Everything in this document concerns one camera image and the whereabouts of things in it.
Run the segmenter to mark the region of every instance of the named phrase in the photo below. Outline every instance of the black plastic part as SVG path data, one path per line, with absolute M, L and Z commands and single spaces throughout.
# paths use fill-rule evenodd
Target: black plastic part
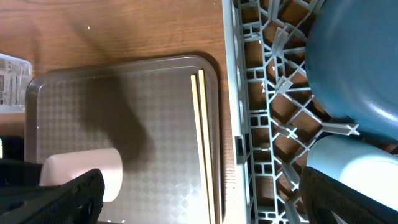
M 397 211 L 311 167 L 303 170 L 300 193 L 310 223 L 335 224 L 332 212 L 349 224 L 398 222 Z
M 0 223 L 96 223 L 104 190 L 99 169 L 56 187 L 1 188 Z

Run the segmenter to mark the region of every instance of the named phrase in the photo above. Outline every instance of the gray plastic dish rack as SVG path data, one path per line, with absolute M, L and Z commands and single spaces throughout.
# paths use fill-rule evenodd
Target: gray plastic dish rack
M 279 11 L 289 2 L 288 0 L 269 0 L 267 10 L 261 6 L 261 0 L 223 0 L 224 36 L 226 45 L 226 59 L 228 67 L 229 103 L 231 109 L 231 125 L 234 137 L 234 160 L 236 162 L 236 190 L 242 192 L 243 197 L 237 198 L 241 206 L 242 214 L 236 220 L 237 223 L 277 223 L 296 224 L 308 222 L 306 214 L 299 213 L 296 203 L 300 200 L 299 194 L 293 194 L 287 200 L 283 199 L 277 190 L 277 180 L 285 176 L 291 192 L 297 192 L 300 177 L 293 168 L 293 163 L 310 150 L 317 137 L 323 132 L 350 135 L 359 135 L 357 124 L 341 124 L 323 122 L 308 108 L 314 98 L 311 95 L 305 102 L 298 102 L 288 93 L 310 91 L 310 87 L 296 88 L 292 79 L 296 74 L 303 76 L 305 73 L 304 62 L 297 64 L 287 58 L 290 54 L 303 54 L 305 47 L 294 47 L 288 49 L 285 45 L 291 38 L 307 41 L 306 35 L 300 30 L 300 26 L 312 15 L 318 14 L 324 0 L 290 0 L 306 8 L 308 14 L 296 26 L 282 21 L 278 17 Z M 248 7 L 257 7 L 258 21 L 242 23 L 242 10 Z M 272 23 L 279 27 L 275 32 L 274 41 L 271 44 L 265 40 L 264 30 Z M 246 67 L 244 46 L 248 42 L 259 42 L 262 50 L 262 65 L 259 67 Z M 267 75 L 267 66 L 274 61 L 275 80 L 270 80 Z M 287 74 L 285 66 L 294 69 Z M 261 83 L 265 95 L 265 109 L 250 110 L 248 85 Z M 298 107 L 298 110 L 285 124 L 278 123 L 271 116 L 271 102 L 277 95 L 283 95 L 287 100 Z M 301 112 L 306 113 L 322 127 L 311 140 L 304 143 L 297 136 L 297 127 L 292 125 Z M 252 144 L 252 130 L 257 128 L 268 129 L 269 136 L 265 141 L 269 147 L 254 147 Z M 299 152 L 289 161 L 282 161 L 274 154 L 274 140 L 283 135 L 293 139 L 301 148 Z M 254 151 L 269 151 L 270 161 L 257 161 Z M 275 165 L 282 168 L 279 172 Z M 270 177 L 273 182 L 274 206 L 263 206 L 257 203 L 256 177 Z

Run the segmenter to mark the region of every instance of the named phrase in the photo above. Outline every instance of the white cup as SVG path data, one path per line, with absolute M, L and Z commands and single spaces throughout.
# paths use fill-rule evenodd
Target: white cup
M 123 180 L 122 160 L 113 148 L 50 156 L 43 164 L 40 186 L 62 185 L 95 168 L 100 169 L 105 183 L 103 202 L 113 201 Z

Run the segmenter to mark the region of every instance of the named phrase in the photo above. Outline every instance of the wooden chopstick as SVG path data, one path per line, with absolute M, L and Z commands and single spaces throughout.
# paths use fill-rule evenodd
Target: wooden chopstick
M 207 191 L 209 195 L 208 198 L 209 198 L 209 209 L 210 209 L 210 223 L 215 224 L 216 210 L 214 203 L 213 163 L 211 161 L 210 132 L 209 132 L 209 122 L 207 115 L 205 73 L 203 70 L 199 70 L 199 92 L 200 92 L 201 123 L 203 128 L 203 146 L 205 148 Z
M 206 195 L 205 202 L 207 205 L 207 210 L 209 212 L 209 218 L 210 218 L 209 194 L 208 194 L 208 189 L 207 189 L 207 178 L 206 178 L 206 164 L 205 164 L 203 140 L 202 140 L 202 136 L 201 136 L 201 123 L 200 123 L 197 77 L 195 75 L 191 75 L 191 86 L 192 86 L 192 96 L 193 96 L 193 110 L 195 113 L 195 126 L 196 126 L 196 131 L 197 131 L 197 140 L 198 140 L 201 189 Z

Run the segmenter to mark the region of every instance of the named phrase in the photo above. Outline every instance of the wood grain surface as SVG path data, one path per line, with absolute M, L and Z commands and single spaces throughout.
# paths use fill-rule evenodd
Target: wood grain surface
M 2 1 L 0 52 L 31 62 L 35 76 L 171 55 L 206 58 L 219 79 L 224 222 L 233 222 L 236 192 L 220 0 Z M 24 116 L 0 116 L 0 134 L 23 135 Z

